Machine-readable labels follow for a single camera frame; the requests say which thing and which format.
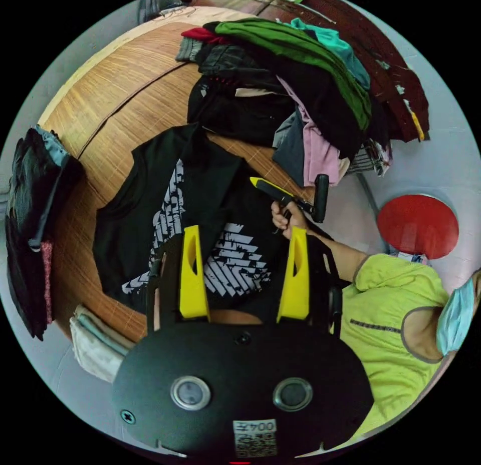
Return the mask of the person's right hand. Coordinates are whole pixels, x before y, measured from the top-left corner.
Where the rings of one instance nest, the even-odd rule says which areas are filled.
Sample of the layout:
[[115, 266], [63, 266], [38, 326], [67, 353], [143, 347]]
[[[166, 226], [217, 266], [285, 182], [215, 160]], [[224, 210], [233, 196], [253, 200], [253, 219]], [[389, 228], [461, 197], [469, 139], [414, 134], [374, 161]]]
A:
[[294, 201], [290, 201], [285, 206], [278, 201], [273, 201], [271, 213], [274, 226], [288, 240], [291, 239], [294, 228], [309, 230], [308, 221], [303, 211]]

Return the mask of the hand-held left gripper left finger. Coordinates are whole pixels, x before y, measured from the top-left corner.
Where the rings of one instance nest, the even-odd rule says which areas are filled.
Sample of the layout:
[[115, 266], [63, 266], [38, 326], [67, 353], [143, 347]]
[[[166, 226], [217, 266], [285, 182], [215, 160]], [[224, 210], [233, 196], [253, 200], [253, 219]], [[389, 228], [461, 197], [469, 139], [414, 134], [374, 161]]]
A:
[[184, 230], [179, 285], [179, 311], [182, 318], [210, 319], [197, 225]]

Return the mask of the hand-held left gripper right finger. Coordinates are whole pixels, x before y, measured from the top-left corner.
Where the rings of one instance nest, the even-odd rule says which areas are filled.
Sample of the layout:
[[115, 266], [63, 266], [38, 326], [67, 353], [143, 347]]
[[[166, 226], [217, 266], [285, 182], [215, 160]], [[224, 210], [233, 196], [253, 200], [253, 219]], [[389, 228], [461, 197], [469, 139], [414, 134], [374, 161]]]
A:
[[285, 278], [276, 322], [305, 320], [310, 300], [309, 258], [306, 230], [294, 227], [291, 233]]

